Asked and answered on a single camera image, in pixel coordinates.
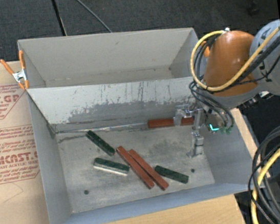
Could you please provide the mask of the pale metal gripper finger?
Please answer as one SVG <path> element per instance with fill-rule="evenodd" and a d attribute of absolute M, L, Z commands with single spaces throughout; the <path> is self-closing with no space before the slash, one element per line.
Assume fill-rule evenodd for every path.
<path fill-rule="evenodd" d="M 177 109 L 173 118 L 175 126 L 189 126 L 194 123 L 197 109 L 193 107 L 184 107 Z"/>
<path fill-rule="evenodd" d="M 202 155 L 204 152 L 204 137 L 197 131 L 191 133 L 191 147 L 187 152 L 189 158 L 194 158 L 198 155 Z"/>

